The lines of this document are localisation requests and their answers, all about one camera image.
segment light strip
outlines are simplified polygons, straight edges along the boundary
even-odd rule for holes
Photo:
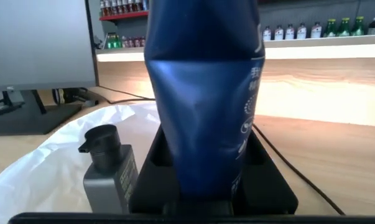
[[[266,59],[375,58],[375,44],[266,49]],[[141,52],[98,54],[99,62],[143,62]]]

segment shelf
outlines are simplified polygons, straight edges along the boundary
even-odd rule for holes
[[[103,16],[100,17],[101,21],[116,21],[118,19],[126,19],[126,18],[133,18],[133,17],[142,17],[142,16],[148,16],[149,11],[141,11],[141,12],[130,12],[115,16]]]
[[[375,35],[264,42],[266,60],[375,58]],[[97,50],[99,62],[143,62],[144,48]]]

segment black bottle cap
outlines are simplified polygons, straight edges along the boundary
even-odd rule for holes
[[[98,171],[112,170],[121,162],[121,142],[116,126],[105,124],[92,128],[85,133],[85,139],[78,151],[89,152]]]

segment black cable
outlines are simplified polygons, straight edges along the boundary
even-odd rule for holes
[[[282,154],[278,149],[270,142],[270,140],[263,134],[263,132],[255,125],[252,124],[252,127],[262,136],[266,143],[273,149],[273,151],[287,164],[287,166],[292,169],[302,180],[304,180],[311,188],[313,188],[320,196],[326,200],[336,212],[340,215],[345,215],[345,213],[340,209],[322,190],[320,190],[312,181],[310,181],[306,176],[304,176],[298,169],[296,169]]]
[[[100,95],[98,93],[95,93],[95,92],[93,92],[91,90],[88,90],[87,88],[80,88],[80,89],[82,89],[82,90],[84,90],[86,92],[90,92],[90,93],[92,93],[92,94],[94,94],[96,96],[99,96],[99,97],[103,98],[104,100],[106,100],[107,103],[109,103],[111,105],[115,105],[115,104],[118,104],[118,103],[126,103],[126,102],[131,102],[131,101],[155,101],[154,98],[148,98],[148,97],[144,97],[144,96],[142,96],[140,98],[130,98],[130,99],[125,99],[125,100],[110,101],[109,99],[105,98],[104,96],[102,96],[102,95]]]
[[[136,94],[133,94],[133,93],[128,93],[128,92],[121,91],[121,90],[115,90],[115,89],[108,88],[108,87],[105,87],[105,86],[97,86],[97,87],[104,88],[105,90],[114,91],[114,92],[117,92],[117,93],[124,93],[124,94],[127,94],[129,96],[134,96],[134,97],[138,97],[138,98],[142,98],[142,99],[152,100],[152,98],[136,95]]]
[[[92,92],[86,88],[81,88],[85,91],[89,91],[91,93],[94,93],[100,97],[103,97],[101,96],[100,94],[97,94],[95,92]],[[116,91],[116,92],[120,92],[120,93],[125,93],[125,94],[128,94],[128,95],[131,95],[131,96],[137,96],[135,94],[132,94],[132,93],[127,93],[127,92],[123,92],[123,91],[118,91],[118,90],[112,90],[112,91]],[[109,101],[108,99],[106,99],[105,97],[103,97],[109,104],[113,105],[113,104],[117,104],[117,103],[126,103],[126,102],[130,102],[130,101],[155,101],[154,98],[147,98],[147,97],[144,97],[144,96],[137,96],[139,98],[132,98],[132,99],[126,99],[126,100],[118,100],[118,101],[114,101],[114,102],[111,102]],[[345,213],[342,211],[342,209],[340,209],[336,203],[334,201],[332,201],[322,190],[320,190],[311,180],[309,180],[306,176],[304,176],[298,169],[296,169],[294,167],[294,165],[292,165],[282,154],[281,152],[279,152],[279,150],[273,145],[273,143],[270,142],[270,140],[263,134],[263,132],[255,125],[255,124],[252,124],[252,127],[258,131],[258,133],[262,136],[262,138],[265,140],[266,143],[268,143],[268,145],[272,148],[272,150],[281,158],[281,160],[283,160],[285,162],[285,164],[287,164],[287,166],[293,171],[295,172],[303,181],[305,181],[309,186],[311,186],[312,189],[314,189],[321,197],[324,198],[324,200],[329,203],[331,205],[331,207],[336,211],[338,212],[340,215],[345,215]]]

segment computer monitor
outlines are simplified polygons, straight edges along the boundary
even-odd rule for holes
[[[81,106],[44,106],[37,90],[95,86],[97,73],[87,0],[0,1],[0,91],[24,99],[0,135],[49,133]]]

